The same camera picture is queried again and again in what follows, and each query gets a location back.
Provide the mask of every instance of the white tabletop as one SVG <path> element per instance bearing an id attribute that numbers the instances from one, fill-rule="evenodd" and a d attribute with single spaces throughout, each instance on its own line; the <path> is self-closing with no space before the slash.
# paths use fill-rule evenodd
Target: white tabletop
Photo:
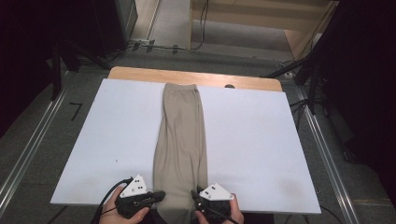
<path id="1" fill-rule="evenodd" d="M 163 83 L 104 79 L 51 203 L 99 204 L 141 174 L 152 189 Z M 318 214 L 318 198 L 284 92 L 198 86 L 209 184 L 242 211 Z"/>

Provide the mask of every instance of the folded beige pants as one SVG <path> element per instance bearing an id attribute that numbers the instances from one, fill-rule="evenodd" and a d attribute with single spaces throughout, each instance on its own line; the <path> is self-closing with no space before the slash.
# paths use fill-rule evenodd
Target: folded beige pants
<path id="1" fill-rule="evenodd" d="M 191 190 L 207 187 L 204 112 L 196 85 L 165 85 L 153 181 L 154 190 L 166 192 L 157 203 L 160 216 L 168 224 L 190 224 Z"/>

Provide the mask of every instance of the floor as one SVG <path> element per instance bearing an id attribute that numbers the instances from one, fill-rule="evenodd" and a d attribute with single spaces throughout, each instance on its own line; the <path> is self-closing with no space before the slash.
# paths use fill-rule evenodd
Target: floor
<path id="1" fill-rule="evenodd" d="M 170 20 L 162 20 L 161 17 L 171 13 L 167 11 L 170 6 L 174 6 L 171 0 L 161 1 L 151 37 L 155 37 L 156 44 L 177 44 L 182 47 L 182 43 L 177 42 L 178 39 L 182 40 L 177 32 L 165 29 L 161 33 Z M 147 49 L 140 48 L 121 54 L 112 65 L 258 77 L 270 74 L 282 62 L 292 60 L 286 37 L 280 30 L 215 22 L 208 22 L 206 25 L 205 43 L 198 52 L 180 51 L 174 54 L 169 50 L 153 49 L 148 52 Z M 265 38 L 251 38 L 248 34 L 260 34 L 254 36 Z M 194 29 L 193 45 L 200 41 L 200 36 L 199 29 Z M 2 201 L 2 205 L 6 204 L 7 207 L 3 206 L 4 210 L 0 210 L 1 223 L 87 223 L 91 220 L 94 207 L 69 206 L 62 211 L 62 206 L 50 204 L 50 198 L 89 113 L 97 89 L 107 75 L 108 71 L 95 64 L 82 66 L 78 73 L 66 73 L 64 85 L 67 88 L 64 88 L 59 104 L 50 103 L 51 87 L 46 88 L 0 139 L 2 184 L 6 182 L 24 150 L 34 154 L 28 161 L 29 166 L 22 170 L 25 172 L 24 176 L 18 180 L 19 185 L 13 189 L 15 191 L 11 192 L 13 194 L 10 201 Z M 278 79 L 291 104 L 301 100 L 301 87 L 296 87 L 291 79 L 283 76 Z M 40 119 L 52 108 L 54 113 L 49 117 L 49 123 L 44 125 L 44 132 L 41 135 L 35 133 L 37 126 L 43 126 Z M 275 223 L 339 223 L 337 218 L 342 223 L 396 223 L 395 209 L 378 182 L 376 173 L 363 164 L 351 164 L 344 160 L 342 143 L 326 118 L 323 108 L 317 105 L 316 111 L 321 132 L 359 221 L 351 222 L 345 218 L 340 198 L 337 198 L 308 122 L 309 116 L 303 113 L 298 126 L 299 136 L 319 203 L 324 208 L 322 215 L 306 217 L 275 214 Z M 39 141 L 30 141 L 32 135 L 40 136 Z M 52 222 L 51 218 L 61 211 Z"/>

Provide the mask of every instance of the white device cover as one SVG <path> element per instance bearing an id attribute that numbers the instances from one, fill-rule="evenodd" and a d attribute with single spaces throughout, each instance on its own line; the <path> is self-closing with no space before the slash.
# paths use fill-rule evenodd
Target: white device cover
<path id="1" fill-rule="evenodd" d="M 143 176 L 137 175 L 134 180 L 122 191 L 120 197 L 126 198 L 147 193 L 147 187 Z"/>
<path id="2" fill-rule="evenodd" d="M 209 201 L 226 201 L 232 200 L 233 195 L 220 186 L 218 183 L 214 183 L 211 186 L 207 187 L 199 194 L 201 197 L 209 200 Z"/>

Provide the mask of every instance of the gray carpet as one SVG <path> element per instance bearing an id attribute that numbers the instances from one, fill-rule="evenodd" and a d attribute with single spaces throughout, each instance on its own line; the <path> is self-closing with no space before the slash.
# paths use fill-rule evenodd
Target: gray carpet
<path id="1" fill-rule="evenodd" d="M 173 54 L 172 51 L 154 49 L 147 53 L 147 50 L 142 48 L 136 51 L 127 51 L 112 62 L 113 65 L 118 66 L 248 77 L 269 74 L 276 70 L 278 63 L 202 52 L 180 51 Z M 78 73 L 68 75 L 71 82 L 63 103 L 39 145 L 6 212 L 0 218 L 1 223 L 47 223 L 62 208 L 60 205 L 50 204 L 50 198 L 88 115 L 93 98 L 102 79 L 107 75 L 108 71 L 100 69 L 96 64 L 84 65 Z M 297 102 L 299 99 L 292 82 L 283 78 L 281 81 L 290 103 Z M 2 182 L 11 171 L 44 113 L 49 103 L 50 94 L 51 87 L 48 87 L 37 96 L 0 140 L 2 153 L 0 177 Z M 70 103 L 82 104 L 73 120 L 77 107 Z M 396 223 L 395 210 L 387 200 L 387 195 L 380 186 L 376 174 L 364 165 L 354 165 L 344 161 L 342 146 L 332 125 L 323 115 L 320 106 L 317 111 L 322 131 L 332 149 L 333 158 L 355 204 L 361 223 Z M 335 213 L 345 223 L 332 184 L 318 154 L 313 134 L 304 116 L 301 118 L 299 136 L 313 183 L 318 191 L 319 203 Z M 89 223 L 94 210 L 95 208 L 88 206 L 69 206 L 54 223 Z M 307 218 L 309 223 L 338 223 L 337 219 L 325 210 L 322 215 L 307 216 Z M 300 215 L 291 217 L 275 215 L 275 223 L 280 224 L 286 221 L 288 223 L 306 223 L 304 217 Z"/>

